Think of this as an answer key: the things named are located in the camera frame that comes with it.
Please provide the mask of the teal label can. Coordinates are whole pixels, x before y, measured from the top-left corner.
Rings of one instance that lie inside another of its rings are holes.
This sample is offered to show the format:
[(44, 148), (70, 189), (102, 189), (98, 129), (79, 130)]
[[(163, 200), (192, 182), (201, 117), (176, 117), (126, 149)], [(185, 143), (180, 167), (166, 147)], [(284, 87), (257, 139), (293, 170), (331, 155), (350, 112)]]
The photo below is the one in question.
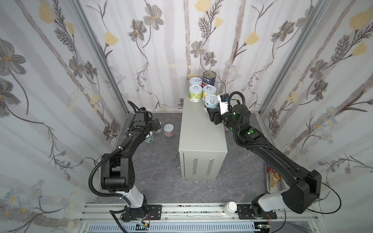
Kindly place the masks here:
[(153, 137), (153, 131), (150, 131), (149, 134), (146, 136), (146, 138), (145, 138), (144, 141), (145, 141), (146, 143), (150, 143), (150, 142), (153, 141), (153, 139), (154, 139), (154, 137)]

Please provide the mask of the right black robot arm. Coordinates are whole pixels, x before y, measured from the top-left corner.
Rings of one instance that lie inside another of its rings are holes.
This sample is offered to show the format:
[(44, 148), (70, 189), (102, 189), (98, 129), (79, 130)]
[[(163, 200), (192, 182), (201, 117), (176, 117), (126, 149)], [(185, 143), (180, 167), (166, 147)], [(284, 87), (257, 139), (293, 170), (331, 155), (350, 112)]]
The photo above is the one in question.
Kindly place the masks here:
[(251, 125), (251, 112), (241, 92), (219, 95), (216, 103), (217, 107), (206, 107), (210, 121), (228, 128), (238, 146), (264, 160), (288, 186), (278, 192), (256, 197), (251, 202), (249, 214), (261, 219), (275, 210), (289, 209), (297, 214), (309, 210), (320, 198), (321, 186), (324, 184), (321, 174), (316, 170), (309, 171), (288, 158), (259, 129)]

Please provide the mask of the blue red tomato can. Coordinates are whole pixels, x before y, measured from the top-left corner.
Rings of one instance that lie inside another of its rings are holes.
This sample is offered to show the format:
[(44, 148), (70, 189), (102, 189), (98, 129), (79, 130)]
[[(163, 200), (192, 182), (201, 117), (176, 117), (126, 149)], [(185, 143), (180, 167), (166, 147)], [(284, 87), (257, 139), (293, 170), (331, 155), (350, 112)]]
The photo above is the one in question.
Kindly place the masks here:
[(216, 73), (211, 70), (207, 70), (203, 73), (202, 78), (202, 87), (205, 87), (207, 85), (215, 86), (215, 80), (216, 80)]

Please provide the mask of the yellow label can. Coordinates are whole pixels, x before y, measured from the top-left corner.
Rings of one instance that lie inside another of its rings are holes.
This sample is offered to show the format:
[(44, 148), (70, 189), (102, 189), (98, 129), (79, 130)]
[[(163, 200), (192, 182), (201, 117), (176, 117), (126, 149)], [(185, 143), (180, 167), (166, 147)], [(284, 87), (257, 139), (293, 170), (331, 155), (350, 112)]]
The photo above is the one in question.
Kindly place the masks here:
[(206, 98), (206, 96), (208, 95), (216, 95), (216, 92), (217, 92), (217, 89), (216, 87), (212, 86), (212, 85), (205, 85), (203, 87), (203, 99)]

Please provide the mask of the pink white can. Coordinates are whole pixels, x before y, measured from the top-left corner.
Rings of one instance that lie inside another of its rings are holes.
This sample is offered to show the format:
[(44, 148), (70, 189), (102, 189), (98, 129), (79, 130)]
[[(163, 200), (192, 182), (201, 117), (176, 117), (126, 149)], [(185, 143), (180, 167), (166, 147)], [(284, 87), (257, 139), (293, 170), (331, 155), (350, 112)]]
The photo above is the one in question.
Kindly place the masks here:
[(192, 77), (189, 80), (189, 86), (198, 85), (202, 86), (202, 79), (198, 77)]

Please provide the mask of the green label can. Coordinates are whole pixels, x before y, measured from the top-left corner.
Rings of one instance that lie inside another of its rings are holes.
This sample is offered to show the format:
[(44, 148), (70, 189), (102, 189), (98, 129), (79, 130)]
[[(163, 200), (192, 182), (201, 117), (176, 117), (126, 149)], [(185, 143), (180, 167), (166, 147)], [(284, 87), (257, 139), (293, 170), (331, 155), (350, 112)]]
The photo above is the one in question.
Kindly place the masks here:
[(189, 100), (197, 103), (202, 99), (203, 88), (199, 85), (192, 85), (189, 87)]

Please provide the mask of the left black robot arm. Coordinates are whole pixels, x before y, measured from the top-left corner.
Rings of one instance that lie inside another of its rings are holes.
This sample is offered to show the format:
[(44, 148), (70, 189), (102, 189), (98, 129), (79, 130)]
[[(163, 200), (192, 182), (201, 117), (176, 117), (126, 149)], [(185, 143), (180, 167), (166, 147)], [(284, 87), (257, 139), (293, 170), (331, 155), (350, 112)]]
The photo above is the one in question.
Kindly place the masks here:
[(153, 118), (146, 108), (139, 108), (131, 101), (128, 104), (134, 115), (124, 141), (111, 153), (102, 156), (88, 178), (88, 187), (96, 196), (117, 197), (126, 203), (123, 210), (110, 211), (114, 219), (121, 214), (124, 222), (133, 218), (150, 218), (146, 197), (135, 187), (133, 156), (139, 145), (151, 136), (151, 132), (161, 129), (159, 119)]

